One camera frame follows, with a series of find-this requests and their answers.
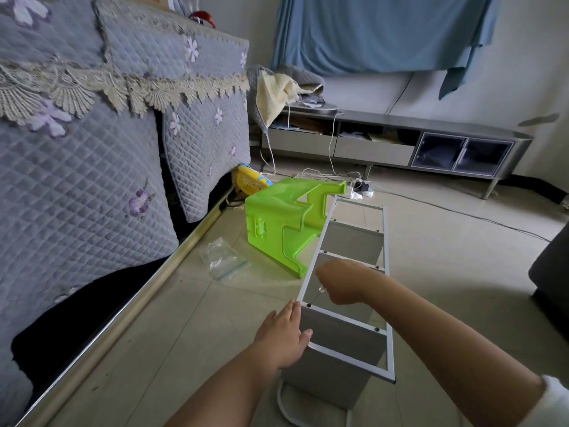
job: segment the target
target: forearm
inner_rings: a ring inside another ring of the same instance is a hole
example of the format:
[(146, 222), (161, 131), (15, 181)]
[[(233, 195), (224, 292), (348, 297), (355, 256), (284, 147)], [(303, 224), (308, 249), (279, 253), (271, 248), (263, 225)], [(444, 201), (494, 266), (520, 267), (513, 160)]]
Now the forearm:
[(539, 376), (476, 331), (387, 276), (365, 302), (409, 344), (474, 426), (516, 426), (544, 392)]
[(277, 368), (259, 343), (215, 373), (164, 427), (246, 427)]

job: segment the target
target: glass cabinet door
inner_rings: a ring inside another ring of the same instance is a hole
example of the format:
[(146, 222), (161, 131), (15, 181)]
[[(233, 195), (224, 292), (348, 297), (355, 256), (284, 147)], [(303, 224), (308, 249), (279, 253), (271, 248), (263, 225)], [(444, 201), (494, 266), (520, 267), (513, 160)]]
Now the glass cabinet door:
[(512, 142), (469, 138), (454, 172), (494, 175), (511, 146)]
[(411, 166), (452, 171), (466, 138), (425, 133)]

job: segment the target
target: white wall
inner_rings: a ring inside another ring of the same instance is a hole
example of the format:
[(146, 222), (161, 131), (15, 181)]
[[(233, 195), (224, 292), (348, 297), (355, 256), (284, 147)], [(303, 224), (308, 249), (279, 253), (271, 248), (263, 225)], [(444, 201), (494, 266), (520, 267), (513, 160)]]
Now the white wall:
[[(248, 64), (268, 65), (279, 0), (203, 0), (219, 28), (250, 40)], [(502, 0), (492, 45), (466, 85), (438, 100), (445, 72), (417, 72), (396, 115), (513, 128), (536, 140), (515, 173), (569, 191), (569, 0)], [(324, 97), (343, 109), (385, 113), (409, 74), (327, 78)], [(559, 112), (553, 124), (518, 128)]]

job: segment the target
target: tiled floor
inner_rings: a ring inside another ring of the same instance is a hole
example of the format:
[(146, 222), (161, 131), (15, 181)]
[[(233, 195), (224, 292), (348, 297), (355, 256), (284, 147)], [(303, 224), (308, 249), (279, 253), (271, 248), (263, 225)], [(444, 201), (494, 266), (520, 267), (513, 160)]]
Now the tiled floor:
[[(281, 173), (294, 175), (307, 165), (277, 158)], [(330, 170), (325, 163), (309, 165)], [(512, 187), (498, 186), (496, 195), (482, 201), (478, 195), (485, 185), (473, 180), (388, 168), (375, 168), (372, 180), (390, 191), (549, 239), (568, 220), (548, 200)], [(545, 247), (544, 241), (386, 193), (376, 191), (365, 201), (388, 207), (394, 278), (537, 373), (569, 384), (569, 344), (529, 299), (535, 287), (528, 279), (528, 268)], [(363, 226), (380, 224), (368, 210), (355, 213), (340, 207), (336, 213), (339, 219)], [(200, 248), (219, 236), (251, 261), (248, 269), (224, 283), (212, 281), (199, 256)], [(304, 260), (310, 257), (307, 249)], [(243, 209), (225, 211), (51, 427), (161, 426), (212, 373), (251, 342), (265, 315), (294, 298), (300, 285), (301, 280), (247, 243)], [(394, 346), (397, 383), (372, 378), (354, 409), (353, 426), (468, 426), (396, 334)], [(278, 413), (275, 387), (276, 382), (263, 396), (254, 426), (288, 425)], [(298, 403), (298, 395), (289, 398)], [(304, 412), (316, 404), (309, 397), (301, 401), (306, 402)], [(342, 414), (334, 408), (318, 411), (323, 415), (316, 425), (342, 425)]]

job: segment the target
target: gray quilted bedspread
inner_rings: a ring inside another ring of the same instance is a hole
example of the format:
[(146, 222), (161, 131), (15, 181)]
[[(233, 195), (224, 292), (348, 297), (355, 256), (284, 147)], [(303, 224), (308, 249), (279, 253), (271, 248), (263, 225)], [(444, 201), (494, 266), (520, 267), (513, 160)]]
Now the gray quilted bedspread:
[[(239, 81), (247, 41), (124, 0), (0, 0), (0, 13), (4, 426), (31, 396), (12, 339), (89, 282), (178, 246), (150, 106), (163, 112), (164, 150), (189, 222), (205, 216), (218, 179), (250, 155)], [(47, 71), (53, 60), (114, 79), (72, 89), (89, 75), (58, 73), (57, 89), (41, 75), (33, 81), (43, 87), (14, 86), (12, 64)]]

